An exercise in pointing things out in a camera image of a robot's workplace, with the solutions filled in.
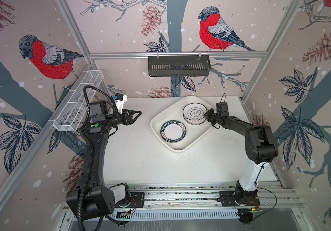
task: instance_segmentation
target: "plate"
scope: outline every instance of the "plate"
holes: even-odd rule
[[[196,121],[204,118],[207,108],[203,104],[193,103],[184,107],[182,112],[185,118]]]
[[[180,121],[167,121],[160,128],[160,135],[165,141],[175,143],[186,136],[186,127]]]
[[[185,116],[184,116],[184,119],[186,120],[186,122],[188,122],[189,124],[192,124],[192,125],[200,125],[200,124],[204,123],[204,121],[205,121],[205,117],[203,117],[203,118],[201,118],[199,120],[196,120],[196,121],[193,121],[191,119],[188,119]]]

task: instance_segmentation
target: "bird head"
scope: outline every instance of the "bird head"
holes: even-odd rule
[[[217,7],[209,6],[205,7],[199,14],[198,19],[200,19],[202,22],[205,22],[209,16],[212,14],[219,14],[219,10]]]
[[[23,58],[34,58],[32,45],[37,41],[38,39],[30,34],[27,34],[21,38],[19,41],[19,49]]]

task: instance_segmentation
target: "white tabletop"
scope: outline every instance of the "white tabletop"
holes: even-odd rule
[[[220,97],[200,97],[215,109]],[[182,153],[169,150],[155,136],[150,121],[181,98],[131,98],[125,109],[142,115],[129,126],[119,125],[110,137],[104,159],[105,184],[232,185],[242,176],[248,157],[245,137],[224,128],[212,128]],[[226,97],[231,116],[249,121],[237,96]],[[270,166],[261,173],[261,181],[275,181]]]

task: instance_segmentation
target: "bird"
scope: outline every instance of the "bird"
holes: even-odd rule
[[[320,0],[321,2],[323,2],[323,4],[321,4],[321,9],[319,8],[319,9],[317,9],[317,11],[318,11],[318,13],[316,14],[316,15],[321,15],[321,11],[324,9],[324,7],[326,6],[326,7],[331,7],[331,0]]]
[[[64,89],[69,89],[65,86],[65,78],[70,72],[74,73],[74,63],[83,57],[61,46],[47,44],[30,34],[20,39],[19,49],[22,57],[24,59],[28,57],[44,76],[54,80],[64,80],[64,87],[60,89],[60,93]]]
[[[205,7],[199,14],[200,19],[200,39],[211,49],[221,49],[227,47],[242,47],[248,51],[254,51],[247,47],[234,32],[232,26],[228,25],[219,14],[217,7]]]

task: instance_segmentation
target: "black metal basket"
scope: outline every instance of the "black metal basket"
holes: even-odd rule
[[[208,55],[149,56],[149,76],[207,76],[211,69]]]

